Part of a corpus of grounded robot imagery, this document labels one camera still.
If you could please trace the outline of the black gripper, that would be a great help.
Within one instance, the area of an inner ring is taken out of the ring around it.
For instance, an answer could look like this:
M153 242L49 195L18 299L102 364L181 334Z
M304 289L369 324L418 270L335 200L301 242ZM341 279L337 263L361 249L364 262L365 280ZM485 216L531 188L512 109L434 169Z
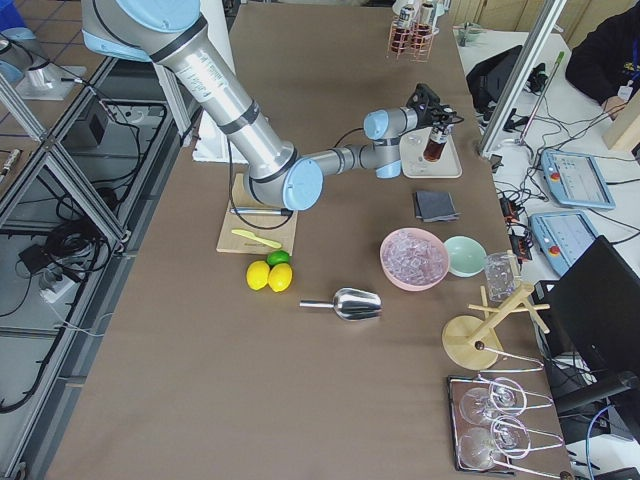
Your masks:
M406 106L416 114L417 128L440 126L443 130L451 130L464 121L450 106L442 104L440 97L424 83L416 85Z

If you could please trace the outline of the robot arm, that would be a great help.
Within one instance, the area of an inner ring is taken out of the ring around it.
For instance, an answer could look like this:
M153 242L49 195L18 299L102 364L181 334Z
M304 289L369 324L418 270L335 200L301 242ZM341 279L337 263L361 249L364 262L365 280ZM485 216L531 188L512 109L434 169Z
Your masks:
M368 145L300 156L280 139L208 37L197 1L84 1L83 38L93 52L168 68L248 161L245 191L256 201L292 211L311 208L325 177L372 169L379 178L401 172L400 139L425 127L448 131L460 117L425 84L403 107L369 113Z

